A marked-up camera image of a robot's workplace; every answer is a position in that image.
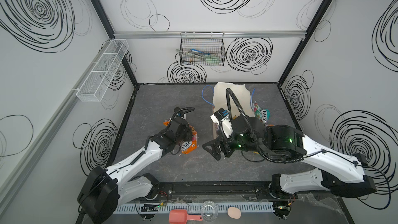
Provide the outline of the orange Fox's candy bag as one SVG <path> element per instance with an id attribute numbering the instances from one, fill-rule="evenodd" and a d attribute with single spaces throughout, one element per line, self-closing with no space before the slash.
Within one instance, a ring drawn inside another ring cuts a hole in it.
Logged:
<path id="1" fill-rule="evenodd" d="M 194 127 L 191 127 L 192 139 L 181 143 L 181 153 L 189 154 L 198 146 L 198 133 Z"/>

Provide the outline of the teal Fox's candy bag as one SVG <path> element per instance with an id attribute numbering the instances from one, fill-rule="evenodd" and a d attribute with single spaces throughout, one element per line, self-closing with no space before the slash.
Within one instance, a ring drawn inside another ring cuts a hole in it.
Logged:
<path id="1" fill-rule="evenodd" d="M 258 118 L 264 125 L 267 125 L 271 115 L 269 110 L 266 108 L 262 109 L 256 101 L 253 102 L 253 107 L 255 117 Z"/>

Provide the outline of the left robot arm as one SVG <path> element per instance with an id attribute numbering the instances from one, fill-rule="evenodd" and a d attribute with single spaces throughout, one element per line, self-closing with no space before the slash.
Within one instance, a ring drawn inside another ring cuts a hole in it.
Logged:
<path id="1" fill-rule="evenodd" d="M 159 181 L 151 174 L 138 173 L 193 138 L 186 115 L 193 107 L 175 108 L 165 129 L 148 136 L 145 145 L 124 160 L 106 168 L 93 168 L 80 191 L 78 212 L 95 224 L 102 224 L 117 207 L 137 198 L 155 198 Z"/>

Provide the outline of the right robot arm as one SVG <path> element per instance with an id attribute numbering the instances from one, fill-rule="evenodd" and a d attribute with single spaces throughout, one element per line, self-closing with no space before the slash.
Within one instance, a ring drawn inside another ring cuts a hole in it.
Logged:
<path id="1" fill-rule="evenodd" d="M 343 198 L 359 198 L 377 192 L 374 180 L 365 172 L 360 154 L 334 151 L 288 125 L 266 126 L 246 115 L 231 88 L 226 89 L 226 108 L 211 115 L 219 127 L 218 137 L 202 147 L 214 159 L 229 158 L 234 151 L 256 151 L 275 164 L 303 162 L 314 169 L 296 174 L 274 174 L 268 188 L 273 198 L 302 191 L 328 191 Z"/>

